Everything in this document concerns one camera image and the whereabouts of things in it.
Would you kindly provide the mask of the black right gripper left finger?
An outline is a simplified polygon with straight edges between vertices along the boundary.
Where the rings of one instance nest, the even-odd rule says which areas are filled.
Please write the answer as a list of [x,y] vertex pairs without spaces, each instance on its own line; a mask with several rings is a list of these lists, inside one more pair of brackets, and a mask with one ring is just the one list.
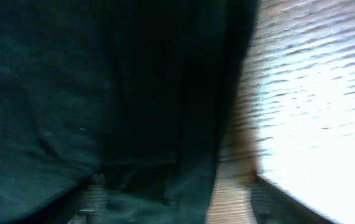
[[107,207],[107,193],[103,174],[95,174],[80,192],[79,210],[68,224],[104,224]]

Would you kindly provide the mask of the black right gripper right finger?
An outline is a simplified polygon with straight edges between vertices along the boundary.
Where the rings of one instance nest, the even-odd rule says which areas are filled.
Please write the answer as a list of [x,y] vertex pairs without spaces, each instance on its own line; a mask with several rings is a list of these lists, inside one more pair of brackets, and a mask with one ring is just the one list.
[[334,224],[259,176],[250,200],[258,224]]

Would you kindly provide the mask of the dark shorts with white stripe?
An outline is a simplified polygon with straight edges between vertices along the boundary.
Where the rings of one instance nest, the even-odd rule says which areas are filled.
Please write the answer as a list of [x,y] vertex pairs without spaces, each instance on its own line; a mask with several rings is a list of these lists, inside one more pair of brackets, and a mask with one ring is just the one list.
[[204,223],[258,5],[0,0],[0,223]]

